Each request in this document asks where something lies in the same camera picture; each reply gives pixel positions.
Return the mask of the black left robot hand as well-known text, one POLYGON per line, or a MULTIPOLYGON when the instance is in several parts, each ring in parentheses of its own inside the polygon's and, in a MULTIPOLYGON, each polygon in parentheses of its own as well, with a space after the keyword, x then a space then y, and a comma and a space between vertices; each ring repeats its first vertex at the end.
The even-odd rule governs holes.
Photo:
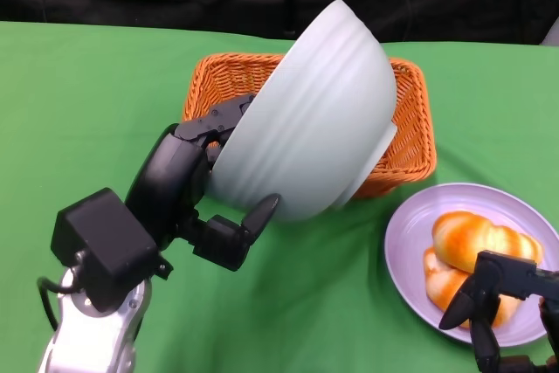
POLYGON ((160 250, 182 238, 198 257, 237 271, 271 220, 281 199, 277 193, 260 199, 239 224, 219 215, 203 221, 196 209, 219 154, 253 99, 247 93, 168 126, 149 152, 125 204, 160 250))

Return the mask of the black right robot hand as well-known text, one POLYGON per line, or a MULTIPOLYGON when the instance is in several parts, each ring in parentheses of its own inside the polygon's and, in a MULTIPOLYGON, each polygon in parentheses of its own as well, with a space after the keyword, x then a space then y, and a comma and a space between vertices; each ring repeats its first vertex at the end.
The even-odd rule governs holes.
POLYGON ((542 270, 529 259, 497 252, 479 252, 474 271, 468 276, 444 312, 438 327, 456 328, 470 322, 475 362, 480 372, 558 371, 558 273, 542 270), (502 356, 492 330, 502 295, 526 300, 541 298, 539 312, 549 344, 554 351, 543 365, 528 356, 502 356))

